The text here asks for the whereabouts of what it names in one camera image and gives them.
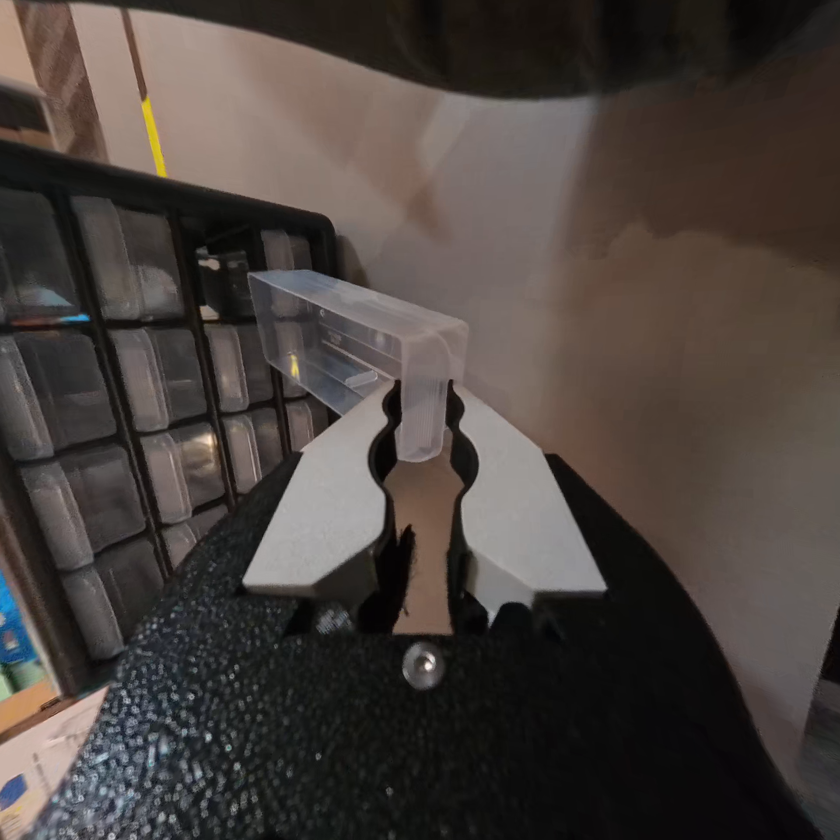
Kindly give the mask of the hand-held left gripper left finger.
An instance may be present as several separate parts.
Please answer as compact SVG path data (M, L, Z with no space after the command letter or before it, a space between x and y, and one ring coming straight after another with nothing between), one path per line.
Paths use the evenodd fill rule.
M384 384L301 451L245 573L248 594L366 599L379 589L400 419L400 385Z

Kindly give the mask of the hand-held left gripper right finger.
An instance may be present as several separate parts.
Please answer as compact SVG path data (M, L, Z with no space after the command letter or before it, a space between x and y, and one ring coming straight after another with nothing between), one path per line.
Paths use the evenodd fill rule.
M546 454L464 386L450 388L456 502L450 593L476 621L508 604L601 598L606 582Z

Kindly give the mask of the yellow brown pole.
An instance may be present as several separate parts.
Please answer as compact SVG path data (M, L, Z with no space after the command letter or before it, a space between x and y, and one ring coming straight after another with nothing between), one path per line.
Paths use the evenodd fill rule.
M161 138L154 117L150 93L144 75L142 60L140 57L140 50L134 32L133 21L130 15L130 11L127 8L121 9L121 18L123 31L129 48L129 55L132 63L133 74L136 80L136 85L140 96L141 110L143 114L143 124L150 144L150 150L154 162L154 169L159 177L166 178L168 177L168 174L161 146Z

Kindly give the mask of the blue printed box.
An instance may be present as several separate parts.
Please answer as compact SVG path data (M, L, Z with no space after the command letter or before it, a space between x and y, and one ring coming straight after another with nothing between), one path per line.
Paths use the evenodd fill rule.
M4 576L1 576L2 698L36 686L46 671Z

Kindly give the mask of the dark cloth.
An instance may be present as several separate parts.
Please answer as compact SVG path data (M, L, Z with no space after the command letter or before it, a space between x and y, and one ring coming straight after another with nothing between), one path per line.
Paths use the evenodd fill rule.
M576 98L738 78L838 35L821 1L134 1L239 28L429 88Z

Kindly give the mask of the clear plastic drawer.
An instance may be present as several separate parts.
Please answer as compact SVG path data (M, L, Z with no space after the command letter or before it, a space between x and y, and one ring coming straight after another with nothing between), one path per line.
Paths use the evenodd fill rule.
M462 382L466 322L310 269L252 271L248 286L268 363L340 416L400 384L396 456L443 449L448 385Z

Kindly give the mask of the black drawer cabinet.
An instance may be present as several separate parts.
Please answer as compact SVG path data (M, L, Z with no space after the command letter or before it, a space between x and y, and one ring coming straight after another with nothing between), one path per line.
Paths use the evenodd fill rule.
M288 234L306 237L311 251L310 268L328 276L337 275L338 239L333 224L323 215L301 209L171 182L105 164L79 161L55 152L8 142L2 142L3 186L48 196L66 222L70 219L67 207L70 195L107 197L115 203L150 209L154 213L173 210L173 238L179 257L185 258L188 269L193 267L192 258L182 246L183 226L180 220L182 217L200 217L209 221L221 219L225 223L246 224L257 232L280 228ZM261 261L251 265L248 275L251 270L268 268L262 253L259 257ZM285 441L287 452L279 465L245 497L232 501L228 511L240 508L254 496L281 465L299 459L299 451L304 445L291 448L288 437ZM2 563L46 677L52 683L50 692L55 697L65 698L96 685L118 656L104 663L96 663L89 658L65 593L48 562L46 546L35 527L35 515L18 472L7 457L4 444Z

